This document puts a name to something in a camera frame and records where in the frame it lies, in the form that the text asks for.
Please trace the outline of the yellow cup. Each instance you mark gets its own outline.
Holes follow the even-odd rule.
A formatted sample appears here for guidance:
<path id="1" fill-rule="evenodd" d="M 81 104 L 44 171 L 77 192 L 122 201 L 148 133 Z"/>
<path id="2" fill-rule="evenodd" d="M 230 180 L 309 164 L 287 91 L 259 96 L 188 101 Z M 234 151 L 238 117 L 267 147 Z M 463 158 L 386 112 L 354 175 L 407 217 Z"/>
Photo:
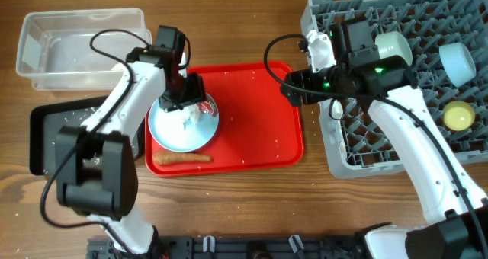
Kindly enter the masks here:
<path id="1" fill-rule="evenodd" d="M 443 122 L 450 130 L 466 130 L 475 120 L 474 109 L 464 101 L 452 101 L 446 104 L 443 112 Z"/>

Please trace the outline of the light blue bowl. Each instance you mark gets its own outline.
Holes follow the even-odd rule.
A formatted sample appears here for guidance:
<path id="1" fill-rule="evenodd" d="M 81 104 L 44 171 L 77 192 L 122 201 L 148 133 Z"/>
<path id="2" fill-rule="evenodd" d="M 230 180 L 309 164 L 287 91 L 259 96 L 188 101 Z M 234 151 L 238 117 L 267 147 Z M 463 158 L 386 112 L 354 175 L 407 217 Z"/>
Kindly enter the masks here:
<path id="1" fill-rule="evenodd" d="M 439 56 L 444 71 L 456 88 L 468 83 L 477 70 L 468 48 L 462 43 L 451 43 L 439 47 Z"/>

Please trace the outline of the white plastic spoon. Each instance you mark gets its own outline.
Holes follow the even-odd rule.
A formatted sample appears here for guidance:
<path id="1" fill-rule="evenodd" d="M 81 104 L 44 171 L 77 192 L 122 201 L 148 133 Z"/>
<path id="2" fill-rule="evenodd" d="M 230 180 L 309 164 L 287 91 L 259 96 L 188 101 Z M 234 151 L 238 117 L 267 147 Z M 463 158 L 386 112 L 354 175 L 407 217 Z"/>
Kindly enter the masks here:
<path id="1" fill-rule="evenodd" d="M 339 151 L 341 153 L 346 153 L 345 147 L 345 140 L 342 132 L 342 116 L 343 116 L 343 108 L 342 105 L 337 100 L 332 100 L 332 108 L 330 111 L 330 116 L 335 126 L 335 138 L 336 142 L 339 146 Z"/>

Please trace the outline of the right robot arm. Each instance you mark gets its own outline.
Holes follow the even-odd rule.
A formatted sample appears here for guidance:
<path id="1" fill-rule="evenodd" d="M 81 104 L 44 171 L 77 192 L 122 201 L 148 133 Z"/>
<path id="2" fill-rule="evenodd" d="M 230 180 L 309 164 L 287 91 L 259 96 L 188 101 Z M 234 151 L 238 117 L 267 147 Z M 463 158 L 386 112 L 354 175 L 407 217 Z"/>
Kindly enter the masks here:
<path id="1" fill-rule="evenodd" d="M 365 17 L 298 35 L 309 67 L 281 80 L 298 107 L 353 98 L 380 128 L 419 197 L 425 226 L 377 225 L 359 235 L 367 258 L 485 258 L 487 196 L 468 176 L 428 112 L 409 44 L 374 36 Z"/>

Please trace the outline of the red strawberry cake wrapper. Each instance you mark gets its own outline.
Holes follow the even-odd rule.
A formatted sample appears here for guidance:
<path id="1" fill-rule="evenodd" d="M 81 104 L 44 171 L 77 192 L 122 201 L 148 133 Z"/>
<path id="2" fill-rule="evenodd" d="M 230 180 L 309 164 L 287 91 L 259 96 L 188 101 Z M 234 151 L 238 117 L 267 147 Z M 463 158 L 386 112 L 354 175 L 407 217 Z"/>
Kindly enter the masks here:
<path id="1" fill-rule="evenodd" d="M 216 117 L 218 109 L 215 103 L 212 101 L 202 101 L 197 103 L 199 111 L 204 114 L 210 114 L 212 117 Z"/>

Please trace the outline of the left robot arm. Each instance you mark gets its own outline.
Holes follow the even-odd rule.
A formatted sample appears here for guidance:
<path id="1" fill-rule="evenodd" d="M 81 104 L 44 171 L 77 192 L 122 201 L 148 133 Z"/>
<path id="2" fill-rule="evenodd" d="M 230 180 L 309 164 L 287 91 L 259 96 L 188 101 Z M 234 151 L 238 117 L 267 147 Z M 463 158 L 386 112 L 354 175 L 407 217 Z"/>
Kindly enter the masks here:
<path id="1" fill-rule="evenodd" d="M 56 167 L 40 198 L 56 187 L 58 203 L 99 225 L 124 258 L 166 258 L 155 226 L 135 205 L 138 179 L 131 140 L 154 103 L 172 112 L 205 101 L 201 76 L 188 72 L 191 46 L 176 27 L 160 26 L 154 44 L 134 48 L 117 63 L 124 74 L 105 102 L 81 126 L 63 126 L 56 137 Z"/>

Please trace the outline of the green bowl with rice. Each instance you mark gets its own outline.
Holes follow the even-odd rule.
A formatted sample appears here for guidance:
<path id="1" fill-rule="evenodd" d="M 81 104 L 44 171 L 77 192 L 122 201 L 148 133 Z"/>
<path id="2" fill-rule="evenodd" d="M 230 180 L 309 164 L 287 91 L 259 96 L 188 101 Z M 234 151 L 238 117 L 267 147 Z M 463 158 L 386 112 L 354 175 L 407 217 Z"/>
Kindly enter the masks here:
<path id="1" fill-rule="evenodd" d="M 398 31 L 391 31 L 385 34 L 378 34 L 374 40 L 378 47 L 381 59 L 391 56 L 400 56 L 408 66 L 413 63 L 412 50 L 407 39 Z"/>

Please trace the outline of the small white tissue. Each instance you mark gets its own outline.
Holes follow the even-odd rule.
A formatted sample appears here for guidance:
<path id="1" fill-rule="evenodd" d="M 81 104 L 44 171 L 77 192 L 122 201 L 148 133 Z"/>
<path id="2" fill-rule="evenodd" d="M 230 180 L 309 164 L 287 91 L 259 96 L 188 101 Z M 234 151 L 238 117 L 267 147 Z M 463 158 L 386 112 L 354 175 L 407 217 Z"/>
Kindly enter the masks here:
<path id="1" fill-rule="evenodd" d="M 200 116 L 201 110 L 198 104 L 192 104 L 190 106 L 184 107 L 181 115 L 183 128 L 185 129 L 190 124 L 198 123 Z"/>

